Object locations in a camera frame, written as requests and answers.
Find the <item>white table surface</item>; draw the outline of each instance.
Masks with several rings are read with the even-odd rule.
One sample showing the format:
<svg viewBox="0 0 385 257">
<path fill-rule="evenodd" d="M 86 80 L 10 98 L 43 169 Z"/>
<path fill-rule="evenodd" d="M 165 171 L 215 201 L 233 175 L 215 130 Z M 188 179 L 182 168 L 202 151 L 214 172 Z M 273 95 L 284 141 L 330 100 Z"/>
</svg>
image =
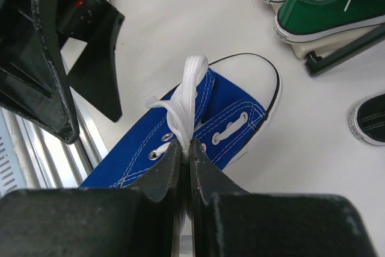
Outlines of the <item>white table surface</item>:
<svg viewBox="0 0 385 257">
<path fill-rule="evenodd" d="M 276 37 L 274 12 L 261 0 L 111 2 L 126 16 L 116 46 L 123 117 L 112 123 L 88 106 L 108 150 L 147 111 L 149 96 L 161 97 L 180 82 L 187 56 L 261 54 L 281 73 L 282 101 L 263 140 L 225 173 L 251 192 L 347 197 L 385 256 L 385 147 L 356 140 L 347 125 L 353 103 L 385 90 L 384 43 L 311 78 Z"/>
</svg>

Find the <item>black sneaker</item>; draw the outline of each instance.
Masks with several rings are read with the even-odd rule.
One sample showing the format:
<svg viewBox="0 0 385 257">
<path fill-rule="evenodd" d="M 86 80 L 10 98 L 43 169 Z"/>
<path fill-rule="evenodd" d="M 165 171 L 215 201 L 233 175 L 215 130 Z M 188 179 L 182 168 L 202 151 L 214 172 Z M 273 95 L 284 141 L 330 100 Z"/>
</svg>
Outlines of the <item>black sneaker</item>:
<svg viewBox="0 0 385 257">
<path fill-rule="evenodd" d="M 349 115 L 349 127 L 359 140 L 385 146 L 385 94 L 356 105 Z"/>
</svg>

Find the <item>metal eyelet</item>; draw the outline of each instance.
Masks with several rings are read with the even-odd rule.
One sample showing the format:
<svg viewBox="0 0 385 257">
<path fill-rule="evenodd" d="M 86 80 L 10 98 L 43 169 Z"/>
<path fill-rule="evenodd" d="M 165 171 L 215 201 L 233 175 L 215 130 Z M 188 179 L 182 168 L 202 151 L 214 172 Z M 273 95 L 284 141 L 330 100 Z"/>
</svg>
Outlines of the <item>metal eyelet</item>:
<svg viewBox="0 0 385 257">
<path fill-rule="evenodd" d="M 247 122 L 248 114 L 245 111 L 243 113 L 241 113 L 241 117 L 244 117 L 245 118 L 245 122 Z"/>
<path fill-rule="evenodd" d="M 215 139 L 215 137 L 216 137 L 217 135 L 219 135 L 219 132 L 216 132 L 216 133 L 212 136 L 211 143 L 212 143 L 214 146 L 216 146 L 216 145 L 219 144 L 219 142 L 220 142 L 220 141 L 217 141 L 217 140 Z"/>
<path fill-rule="evenodd" d="M 156 155 L 156 150 L 152 150 L 149 153 L 149 160 L 151 160 L 151 161 L 154 161 L 154 160 L 158 159 L 159 157 L 160 157 L 160 155 L 159 156 Z"/>
<path fill-rule="evenodd" d="M 163 137 L 162 137 L 162 141 L 168 141 L 170 140 L 172 137 L 174 137 L 174 134 L 172 132 L 169 132 L 168 134 L 165 134 Z"/>
</svg>

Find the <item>white stitching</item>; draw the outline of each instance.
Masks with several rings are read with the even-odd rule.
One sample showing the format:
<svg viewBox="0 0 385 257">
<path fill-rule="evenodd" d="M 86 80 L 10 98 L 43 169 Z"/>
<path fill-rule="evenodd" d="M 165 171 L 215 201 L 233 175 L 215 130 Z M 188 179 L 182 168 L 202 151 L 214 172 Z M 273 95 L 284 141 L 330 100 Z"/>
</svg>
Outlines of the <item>white stitching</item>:
<svg viewBox="0 0 385 257">
<path fill-rule="evenodd" d="M 255 121 L 252 122 L 252 124 L 254 125 L 255 123 L 259 122 L 263 117 L 262 116 L 259 116 Z M 213 159 L 213 164 L 215 164 L 216 162 L 218 162 L 220 160 L 220 158 L 222 158 L 222 156 L 228 152 L 245 134 L 247 134 L 247 132 L 249 130 L 253 129 L 252 127 L 249 127 L 247 126 L 241 133 L 239 136 L 237 136 L 234 140 L 232 140 L 229 144 L 226 145 L 226 147 L 223 148 L 223 150 L 221 152 L 218 153 L 218 155 Z"/>
<path fill-rule="evenodd" d="M 373 124 L 373 125 L 364 127 L 364 129 L 365 129 L 366 131 L 370 131 L 370 130 L 372 130 L 372 129 L 380 128 L 380 127 L 382 127 L 382 126 L 384 126 L 384 125 L 385 125 L 385 122 L 380 122 L 380 123 L 375 123 L 375 124 Z"/>
<path fill-rule="evenodd" d="M 153 136 L 153 134 L 163 125 L 163 123 L 166 121 L 166 117 L 164 117 L 160 123 L 157 124 L 156 127 L 153 128 L 153 130 L 147 135 L 147 137 L 144 139 L 144 141 L 142 142 L 142 144 L 140 145 L 139 149 L 137 150 L 137 152 L 135 153 L 135 155 L 132 157 L 131 159 L 131 162 L 128 164 L 128 166 L 126 167 L 126 170 L 123 174 L 123 176 L 117 181 L 117 183 L 119 183 L 129 172 L 130 172 L 130 169 L 132 167 L 132 165 L 134 164 L 134 162 L 136 161 L 136 159 L 138 158 L 140 152 L 143 150 L 144 146 L 148 143 L 148 141 L 150 140 L 150 138 Z"/>
<path fill-rule="evenodd" d="M 200 112 L 201 112 L 201 111 L 203 110 L 203 108 L 205 107 L 205 106 L 204 106 L 204 103 L 206 102 L 207 97 L 208 97 L 208 95 L 209 95 L 209 89 L 210 89 L 210 86 L 209 86 L 207 89 L 206 89 L 206 86 L 207 86 L 207 83 L 210 83 L 210 82 L 211 82 L 211 79 L 212 79 L 212 73 L 211 73 L 210 70 L 208 71 L 208 75 L 209 75 L 210 79 L 209 79 L 208 77 L 206 77 L 206 82 L 205 82 L 205 86 L 204 86 L 204 88 L 203 88 L 203 94 L 202 94 L 202 100 L 203 100 L 204 96 L 205 96 L 205 99 L 204 99 L 203 101 L 201 101 L 200 106 L 198 107 L 198 110 L 200 109 Z M 145 139 L 145 140 L 143 141 L 143 143 L 141 144 L 140 148 L 139 148 L 139 149 L 137 150 L 137 152 L 135 153 L 134 157 L 131 159 L 131 162 L 130 162 L 130 163 L 128 164 L 128 166 L 126 167 L 126 170 L 125 170 L 123 176 L 122 176 L 117 182 L 113 183 L 113 185 L 118 185 L 119 183 L 122 184 L 122 182 L 124 182 L 125 179 L 127 179 L 128 177 L 133 176 L 134 174 L 138 173 L 138 172 L 136 172 L 136 173 L 127 175 L 127 174 L 129 174 L 129 172 L 131 171 L 131 168 L 132 168 L 132 166 L 134 165 L 135 161 L 137 160 L 137 158 L 138 158 L 139 154 L 141 153 L 143 147 L 147 144 L 147 142 L 149 141 L 149 139 L 154 135 L 155 131 L 157 131 L 157 130 L 160 128 L 160 126 L 164 123 L 164 121 L 166 120 L 166 118 L 167 118 L 167 116 L 164 117 L 164 119 L 162 120 L 162 122 L 159 123 L 159 124 L 156 126 L 156 128 L 155 128 L 155 129 L 154 129 L 154 130 L 153 130 L 153 131 L 146 137 L 146 139 Z"/>
<path fill-rule="evenodd" d="M 238 107 L 240 107 L 240 106 L 242 106 L 242 105 L 244 105 L 244 104 L 252 104 L 252 105 L 249 105 L 249 106 L 244 106 L 244 107 L 241 107 L 241 108 L 239 108 L 239 109 L 237 109 L 236 110 L 236 108 L 238 108 Z M 241 102 L 240 104 L 237 104 L 235 107 L 232 107 L 231 109 L 229 109 L 229 107 L 227 107 L 226 108 L 226 113 L 224 113 L 222 116 L 220 116 L 218 119 L 215 119 L 210 125 L 208 125 L 207 127 L 205 127 L 202 131 L 200 131 L 196 136 L 194 136 L 195 138 L 202 138 L 203 136 L 205 136 L 208 132 L 210 132 L 210 131 L 212 131 L 219 123 L 222 123 L 222 122 L 224 122 L 226 119 L 228 119 L 230 116 L 232 116 L 232 115 L 234 115 L 237 111 L 239 111 L 239 110 L 241 110 L 241 109 L 243 109 L 243 108 L 254 108 L 255 110 L 258 110 L 258 112 L 259 112 L 259 114 L 261 115 L 261 114 L 263 114 L 263 115 L 265 115 L 266 114 L 266 112 L 264 112 L 264 111 L 262 111 L 262 109 L 261 108 L 259 108 L 259 106 L 258 105 L 256 105 L 256 104 L 254 104 L 254 103 L 252 103 L 252 102 Z"/>
<path fill-rule="evenodd" d="M 139 175 L 139 176 L 135 176 L 135 177 L 126 179 L 126 180 L 124 180 L 121 184 L 114 184 L 114 185 L 109 186 L 109 188 L 117 188 L 118 185 L 121 185 L 121 186 L 120 186 L 120 188 L 121 188 L 122 186 L 124 186 L 123 184 L 124 184 L 125 182 L 128 182 L 128 181 L 130 181 L 130 180 L 133 180 L 133 179 L 135 179 L 135 178 L 138 179 L 138 178 L 142 177 L 142 175 L 144 175 L 144 174 L 141 174 L 141 175 Z"/>
<path fill-rule="evenodd" d="M 383 116 L 385 116 L 385 112 L 383 112 L 383 113 L 375 113 L 375 114 L 372 114 L 370 116 L 363 117 L 361 119 L 361 122 L 367 122 L 369 120 L 374 120 L 374 119 L 377 119 L 378 117 L 383 117 Z"/>
<path fill-rule="evenodd" d="M 203 95 L 202 95 L 202 98 L 205 96 L 205 99 L 203 101 L 201 101 L 200 103 L 200 106 L 198 107 L 197 109 L 197 115 L 196 117 L 198 117 L 198 115 L 203 111 L 203 108 L 205 107 L 205 103 L 207 101 L 207 97 L 209 96 L 209 91 L 210 91 L 210 86 L 207 88 L 207 91 L 206 91 L 206 84 L 207 83 L 210 83 L 211 82 L 211 78 L 212 78 L 212 75 L 211 75 L 211 72 L 210 70 L 208 70 L 208 73 L 210 75 L 210 80 L 207 80 L 206 83 L 205 83 L 205 87 L 203 89 Z"/>
<path fill-rule="evenodd" d="M 253 120 L 253 117 L 254 117 L 254 111 L 251 111 L 250 120 Z M 255 125 L 254 122 L 248 122 L 247 126 L 251 127 L 252 129 L 257 128 L 257 125 Z"/>
<path fill-rule="evenodd" d="M 291 12 L 293 11 L 294 5 L 296 2 L 297 2 L 297 0 L 293 0 L 292 4 L 290 5 L 290 7 L 288 9 L 288 12 L 286 13 L 285 18 L 282 21 L 282 25 L 285 25 L 287 23 L 287 21 L 289 20 L 289 16 L 290 16 Z"/>
</svg>

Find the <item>blue sneaker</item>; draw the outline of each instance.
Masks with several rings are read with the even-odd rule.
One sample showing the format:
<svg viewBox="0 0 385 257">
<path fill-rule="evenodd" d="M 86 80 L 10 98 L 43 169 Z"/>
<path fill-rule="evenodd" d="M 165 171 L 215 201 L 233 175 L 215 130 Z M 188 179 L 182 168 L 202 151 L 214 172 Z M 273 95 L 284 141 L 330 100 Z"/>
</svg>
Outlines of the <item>blue sneaker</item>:
<svg viewBox="0 0 385 257">
<path fill-rule="evenodd" d="M 91 172 L 81 187 L 121 188 L 145 174 L 177 138 L 184 157 L 200 140 L 208 158 L 223 169 L 257 142 L 279 104 L 276 68 L 255 54 L 238 54 L 208 65 L 189 57 L 183 81 L 151 108 Z"/>
</svg>

